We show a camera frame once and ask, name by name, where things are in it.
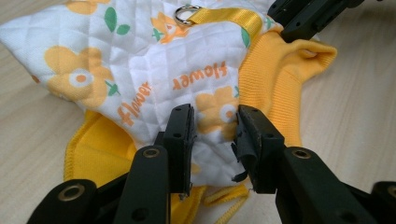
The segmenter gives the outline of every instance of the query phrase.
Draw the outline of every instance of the light wood surface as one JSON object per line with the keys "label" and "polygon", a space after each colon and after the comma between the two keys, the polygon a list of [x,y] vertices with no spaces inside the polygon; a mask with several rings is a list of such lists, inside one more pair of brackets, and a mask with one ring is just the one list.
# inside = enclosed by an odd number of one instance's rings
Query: light wood surface
{"label": "light wood surface", "polygon": [[[63,1],[0,0],[0,23]],[[319,36],[338,48],[304,85],[301,131],[344,182],[365,191],[396,181],[396,2],[366,0]],[[63,181],[64,149],[82,111],[37,86],[0,46],[0,223],[25,223]],[[252,193],[231,223],[279,223],[273,195]],[[197,223],[214,216],[202,209]]]}

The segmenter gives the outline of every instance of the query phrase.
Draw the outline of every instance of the black clamp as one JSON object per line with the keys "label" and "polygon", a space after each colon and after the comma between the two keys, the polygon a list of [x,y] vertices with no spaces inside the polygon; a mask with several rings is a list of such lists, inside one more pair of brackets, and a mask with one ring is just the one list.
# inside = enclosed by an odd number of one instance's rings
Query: black clamp
{"label": "black clamp", "polygon": [[193,107],[175,107],[154,145],[137,150],[128,174],[99,189],[88,179],[66,181],[49,192],[28,223],[170,223],[170,193],[190,195],[194,130]]}
{"label": "black clamp", "polygon": [[277,0],[268,10],[268,15],[283,25],[281,35],[289,43],[296,39],[310,39],[347,7],[357,7],[363,1]]}
{"label": "black clamp", "polygon": [[[233,151],[257,193],[276,193],[282,223],[396,223],[396,182],[371,194],[342,183],[313,151],[285,147],[258,109],[240,105]],[[245,175],[237,175],[235,181]]]}

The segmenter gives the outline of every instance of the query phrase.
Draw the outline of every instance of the yellow fabric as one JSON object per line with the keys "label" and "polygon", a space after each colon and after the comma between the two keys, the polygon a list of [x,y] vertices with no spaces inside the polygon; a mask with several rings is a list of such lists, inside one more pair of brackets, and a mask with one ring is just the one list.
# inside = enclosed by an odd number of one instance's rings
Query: yellow fabric
{"label": "yellow fabric", "polygon": [[254,11],[243,8],[201,8],[192,14],[188,21],[195,24],[231,21],[244,28],[253,40],[262,29],[262,19]]}
{"label": "yellow fabric", "polygon": [[239,104],[260,109],[287,146],[300,146],[302,85],[323,72],[336,54],[335,48],[314,40],[287,44],[280,30],[265,33],[240,67]]}
{"label": "yellow fabric", "polygon": [[[260,36],[240,67],[240,104],[259,108],[285,136],[288,146],[300,146],[299,113],[303,83],[322,72],[336,50],[315,41],[285,43],[280,30]],[[64,179],[88,178],[98,186],[129,171],[136,152],[129,135],[104,116],[87,111],[86,120],[66,150]],[[184,201],[172,195],[172,223],[192,223],[203,202],[215,206],[236,203],[218,219],[226,223],[248,198],[244,185],[204,196],[206,187],[194,187]]]}
{"label": "yellow fabric", "polygon": [[222,203],[227,203],[231,200],[236,200],[236,203],[234,203],[231,208],[228,209],[228,211],[216,221],[216,224],[221,224],[227,223],[247,199],[248,189],[245,187],[245,185],[241,184],[235,187],[220,189],[214,194],[206,196],[204,198],[204,205],[215,206]]}

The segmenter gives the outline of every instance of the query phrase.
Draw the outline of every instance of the quilted fabric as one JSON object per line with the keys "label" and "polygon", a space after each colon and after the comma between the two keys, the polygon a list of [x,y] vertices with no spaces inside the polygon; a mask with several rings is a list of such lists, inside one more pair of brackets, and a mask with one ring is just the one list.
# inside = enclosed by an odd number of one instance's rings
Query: quilted fabric
{"label": "quilted fabric", "polygon": [[164,131],[173,107],[192,104],[192,183],[234,185],[244,171],[230,147],[238,68],[251,40],[227,21],[178,26],[173,15],[186,5],[247,8],[261,16],[262,33],[278,26],[242,0],[69,1],[3,24],[0,41],[34,81],[112,119],[137,148]]}

